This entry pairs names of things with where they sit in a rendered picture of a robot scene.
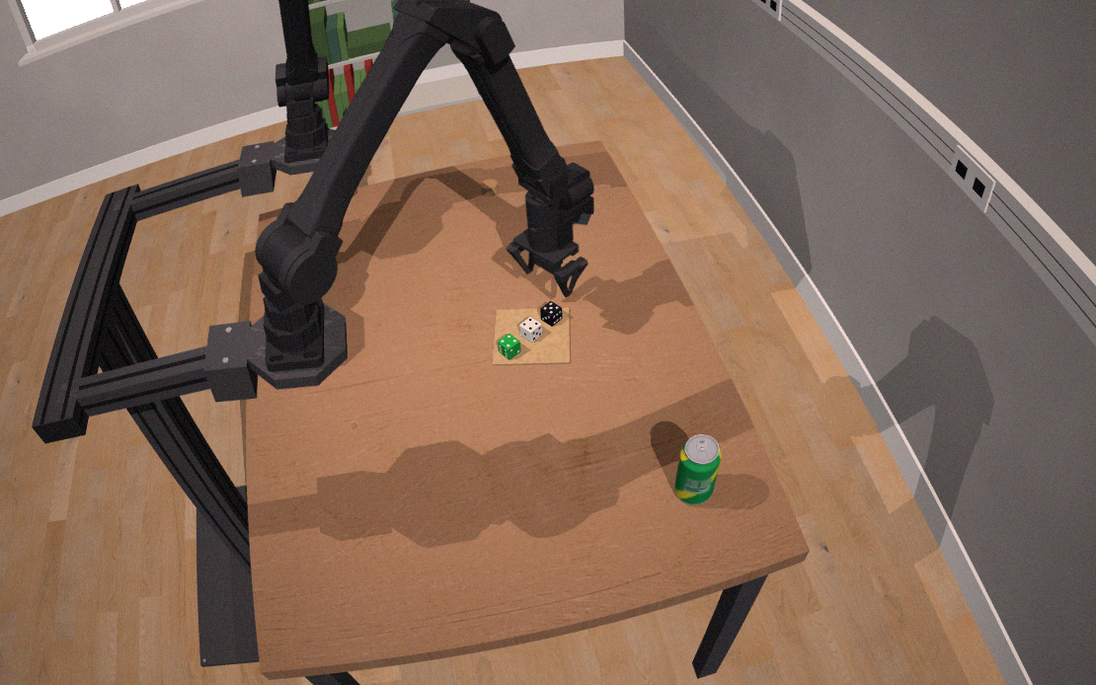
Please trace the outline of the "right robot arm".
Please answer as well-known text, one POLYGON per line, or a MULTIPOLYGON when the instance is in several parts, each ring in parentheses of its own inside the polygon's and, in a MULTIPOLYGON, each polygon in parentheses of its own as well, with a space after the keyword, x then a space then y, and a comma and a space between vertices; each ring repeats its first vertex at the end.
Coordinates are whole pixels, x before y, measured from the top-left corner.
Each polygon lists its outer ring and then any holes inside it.
POLYGON ((338 235, 350 199, 419 75, 447 43, 509 146, 518 186, 527 190, 527 221, 534 228, 550 228, 562 219, 558 226, 562 250, 574 241, 573 224, 587 225, 594 212, 590 172, 576 163, 566 164, 550 142, 510 59, 514 39, 500 14, 465 0, 398 0, 393 9, 400 14, 389 38, 313 176, 258 239, 269 372, 324 364, 324 305, 319 298, 335 281, 335 256, 343 243, 338 235))

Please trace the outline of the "black die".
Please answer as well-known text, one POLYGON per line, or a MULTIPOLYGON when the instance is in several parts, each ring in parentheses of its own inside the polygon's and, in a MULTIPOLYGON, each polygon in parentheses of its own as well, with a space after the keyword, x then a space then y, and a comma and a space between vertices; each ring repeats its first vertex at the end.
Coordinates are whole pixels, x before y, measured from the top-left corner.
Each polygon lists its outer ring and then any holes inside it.
POLYGON ((550 328, 553 328, 553 326, 557 324, 558 321, 562 319, 563 319, 562 307, 560 307, 560 305, 552 302, 552 300, 550 300, 550 302, 547 302, 546 305, 543 305, 541 320, 546 321, 546 323, 550 326, 550 328))

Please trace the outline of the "green die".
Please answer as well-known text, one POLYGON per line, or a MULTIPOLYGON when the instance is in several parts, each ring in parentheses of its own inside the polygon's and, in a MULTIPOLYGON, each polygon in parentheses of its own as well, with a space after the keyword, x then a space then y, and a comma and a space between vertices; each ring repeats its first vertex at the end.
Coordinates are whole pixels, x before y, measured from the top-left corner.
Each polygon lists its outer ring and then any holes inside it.
POLYGON ((521 352, 518 339, 511 334, 503 336, 498 341, 498 352, 509 359, 515 357, 521 352))

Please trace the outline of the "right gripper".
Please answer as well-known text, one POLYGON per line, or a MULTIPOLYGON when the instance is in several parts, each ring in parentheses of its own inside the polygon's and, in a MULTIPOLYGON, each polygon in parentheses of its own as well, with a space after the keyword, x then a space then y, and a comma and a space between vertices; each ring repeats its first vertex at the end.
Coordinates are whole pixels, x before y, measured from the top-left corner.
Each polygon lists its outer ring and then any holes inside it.
POLYGON ((579 246, 571 241, 571 244, 568 244, 562 248, 562 250, 559 250, 558 226, 560 224, 562 224, 562 219, 553 226, 550 226, 550 228, 534 228, 534 226, 527 221, 528 230, 526 229, 521 232, 521 235, 514 237, 514 241, 507 246, 507 251, 518 262, 518 265, 525 270, 526 275, 530 275, 534 264, 552 273, 560 289, 562 289, 564 296, 568 297, 571 296, 571 292, 573 292, 578 278, 582 275, 582 271, 586 269, 587 260, 579 256, 575 261, 570 260, 564 266, 562 266, 563 260, 566 260, 567 256, 574 256, 579 252, 579 246), (528 264, 520 255, 520 253, 525 250, 530 252, 530 261, 528 261, 528 264), (575 272, 578 272, 576 275, 574 275, 575 272), (566 287, 566 282, 568 282, 569 278, 571 278, 571 281, 568 288, 566 287))

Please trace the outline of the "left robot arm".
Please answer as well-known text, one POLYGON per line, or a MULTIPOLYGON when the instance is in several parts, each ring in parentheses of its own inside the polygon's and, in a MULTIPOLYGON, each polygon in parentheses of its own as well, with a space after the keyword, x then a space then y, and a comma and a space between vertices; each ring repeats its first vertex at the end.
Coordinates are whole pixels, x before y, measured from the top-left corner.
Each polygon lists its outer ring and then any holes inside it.
POLYGON ((313 103, 329 100, 329 70, 327 56, 313 52, 308 0, 277 2, 287 54, 286 62, 275 67, 277 106, 287 111, 284 161, 294 163, 326 151, 328 123, 313 103))

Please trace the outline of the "white die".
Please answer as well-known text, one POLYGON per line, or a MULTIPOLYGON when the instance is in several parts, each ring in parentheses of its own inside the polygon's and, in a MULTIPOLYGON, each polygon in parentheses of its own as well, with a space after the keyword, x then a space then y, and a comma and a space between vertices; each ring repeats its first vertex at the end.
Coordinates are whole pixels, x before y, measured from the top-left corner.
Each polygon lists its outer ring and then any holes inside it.
POLYGON ((537 340, 538 336, 543 336, 543 324, 532 318, 526 319, 518 326, 520 335, 525 336, 530 343, 537 340))

